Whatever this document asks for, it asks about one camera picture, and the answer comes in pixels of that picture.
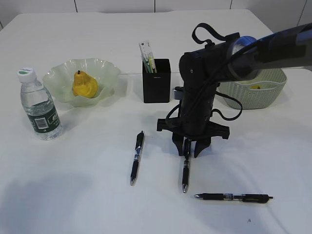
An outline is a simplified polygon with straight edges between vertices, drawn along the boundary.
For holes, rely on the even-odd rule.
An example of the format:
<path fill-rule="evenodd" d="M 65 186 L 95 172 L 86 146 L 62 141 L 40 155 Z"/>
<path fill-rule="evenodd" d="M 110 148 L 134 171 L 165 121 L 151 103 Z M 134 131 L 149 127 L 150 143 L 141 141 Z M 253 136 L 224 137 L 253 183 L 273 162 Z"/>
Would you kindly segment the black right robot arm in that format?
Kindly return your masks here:
<path fill-rule="evenodd" d="M 200 23 L 219 44 L 204 40 L 204 48 L 186 52 L 179 60 L 183 87 L 175 92 L 179 104 L 176 117 L 168 114 L 157 121 L 157 130 L 172 132 L 180 156 L 187 156 L 195 142 L 194 155 L 209 147 L 213 137 L 227 139 L 230 129 L 211 122 L 217 88 L 222 82 L 248 81 L 263 69 L 310 66 L 312 26 L 304 24 L 261 39 L 239 33 L 222 36 L 210 25 Z"/>

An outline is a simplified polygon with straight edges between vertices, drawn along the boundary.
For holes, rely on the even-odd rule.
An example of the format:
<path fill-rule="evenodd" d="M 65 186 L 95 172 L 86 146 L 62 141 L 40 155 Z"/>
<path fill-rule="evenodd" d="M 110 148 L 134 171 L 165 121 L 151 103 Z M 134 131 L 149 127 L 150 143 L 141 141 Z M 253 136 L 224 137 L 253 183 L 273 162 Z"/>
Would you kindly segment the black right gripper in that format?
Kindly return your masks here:
<path fill-rule="evenodd" d="M 177 148 L 178 155 L 184 156 L 183 144 L 184 138 L 196 141 L 194 158 L 211 144 L 212 137 L 222 137 L 228 139 L 230 128 L 210 121 L 213 112 L 218 112 L 212 107 L 196 108 L 189 116 L 183 118 L 183 109 L 174 107 L 165 118 L 159 118 L 156 124 L 156 130 L 172 132 L 172 141 Z"/>

